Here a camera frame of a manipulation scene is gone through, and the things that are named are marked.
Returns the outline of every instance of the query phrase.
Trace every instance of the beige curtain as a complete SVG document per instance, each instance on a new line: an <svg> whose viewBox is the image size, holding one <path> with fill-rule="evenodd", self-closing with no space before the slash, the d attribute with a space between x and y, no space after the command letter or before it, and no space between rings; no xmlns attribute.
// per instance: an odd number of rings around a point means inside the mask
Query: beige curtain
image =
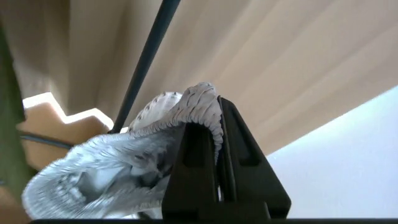
<svg viewBox="0 0 398 224"><path fill-rule="evenodd" d="M116 118L160 0L0 0L25 96ZM268 154L398 85L396 0L182 0L126 123L213 82Z"/></svg>

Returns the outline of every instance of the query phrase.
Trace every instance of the white cloth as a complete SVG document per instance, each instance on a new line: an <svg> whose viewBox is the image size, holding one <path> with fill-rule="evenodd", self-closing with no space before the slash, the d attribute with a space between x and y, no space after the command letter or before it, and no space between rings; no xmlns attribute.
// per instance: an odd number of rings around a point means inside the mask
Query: white cloth
<svg viewBox="0 0 398 224"><path fill-rule="evenodd" d="M154 98L123 134L104 134L73 147L40 171L22 194L32 219L162 218L160 206L184 123L206 126L216 154L223 131L215 88L199 83Z"/></svg>

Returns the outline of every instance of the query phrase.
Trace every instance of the black rod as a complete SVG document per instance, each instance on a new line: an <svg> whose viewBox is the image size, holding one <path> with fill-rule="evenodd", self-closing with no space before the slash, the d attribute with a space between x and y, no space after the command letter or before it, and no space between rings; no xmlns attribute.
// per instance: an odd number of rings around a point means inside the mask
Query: black rod
<svg viewBox="0 0 398 224"><path fill-rule="evenodd" d="M129 88L124 96L118 117L116 118L113 129L109 133L119 133L122 129L179 3L180 0L162 1L144 49L139 57L137 67L132 75Z"/></svg>
<svg viewBox="0 0 398 224"><path fill-rule="evenodd" d="M61 147L64 149L70 149L73 147L73 145L70 143L67 143L67 142L64 142L64 141L61 141L58 139L50 138L47 136L42 136L39 134L29 133L26 131L21 131L20 134L21 134L21 139L24 139L24 140L39 142L39 143L48 144L51 146L57 146L57 147Z"/></svg>

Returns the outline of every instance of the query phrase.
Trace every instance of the white wall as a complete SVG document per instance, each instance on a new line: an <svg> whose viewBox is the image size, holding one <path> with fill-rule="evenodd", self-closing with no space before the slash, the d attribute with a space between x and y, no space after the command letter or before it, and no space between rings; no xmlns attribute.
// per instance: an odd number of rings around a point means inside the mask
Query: white wall
<svg viewBox="0 0 398 224"><path fill-rule="evenodd" d="M267 158L289 218L397 218L398 86Z"/></svg>

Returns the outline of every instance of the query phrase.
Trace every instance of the green fabric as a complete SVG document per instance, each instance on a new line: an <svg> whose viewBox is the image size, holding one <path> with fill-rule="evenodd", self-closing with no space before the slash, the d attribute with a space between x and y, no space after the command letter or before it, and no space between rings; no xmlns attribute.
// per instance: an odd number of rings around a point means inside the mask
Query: green fabric
<svg viewBox="0 0 398 224"><path fill-rule="evenodd" d="M16 124L25 120L12 57L0 25L0 180L21 201L27 182L36 173L27 165Z"/></svg>

